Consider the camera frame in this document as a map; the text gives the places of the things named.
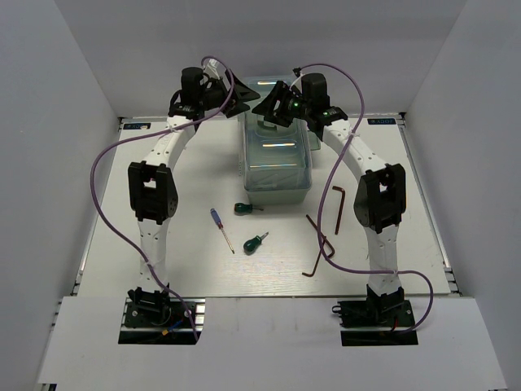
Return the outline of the mint green plastic toolbox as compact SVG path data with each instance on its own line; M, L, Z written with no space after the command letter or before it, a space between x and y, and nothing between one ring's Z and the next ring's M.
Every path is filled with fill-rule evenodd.
M312 187L312 154L318 137L302 120L275 125L247 111L239 115L239 172L251 204L300 204Z

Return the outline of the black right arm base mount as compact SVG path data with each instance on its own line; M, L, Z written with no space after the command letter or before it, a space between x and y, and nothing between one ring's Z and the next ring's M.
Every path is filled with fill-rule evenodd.
M383 314L370 308L367 300L338 301L331 312L339 317L343 347L418 345L417 332L405 332L415 325L410 301Z

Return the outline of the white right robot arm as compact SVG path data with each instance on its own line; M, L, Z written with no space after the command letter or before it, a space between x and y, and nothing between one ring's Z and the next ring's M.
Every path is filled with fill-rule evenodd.
M326 78L321 73L302 76L301 87L278 81L253 108L265 121L288 127L295 119L306 123L322 142L334 150L357 180L353 211L366 233L370 266L367 296L369 318L387 324L404 300L397 266L396 239L406 208L405 170L379 158L357 136L347 114L331 104Z

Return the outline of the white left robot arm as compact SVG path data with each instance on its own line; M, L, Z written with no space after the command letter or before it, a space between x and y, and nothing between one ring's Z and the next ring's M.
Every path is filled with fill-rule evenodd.
M166 126L145 158L128 168L130 207L138 220L140 273L146 284L169 290L166 271L169 223L179 197L173 169L188 142L207 119L222 114L232 118L250 110L260 94L242 83L223 63L211 56L199 67L182 70L181 89L171 98Z

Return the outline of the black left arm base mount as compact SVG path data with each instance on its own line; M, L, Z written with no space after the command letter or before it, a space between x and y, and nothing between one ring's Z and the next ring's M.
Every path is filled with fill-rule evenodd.
M167 292L128 291L120 345L195 345L204 327L205 300L181 303Z

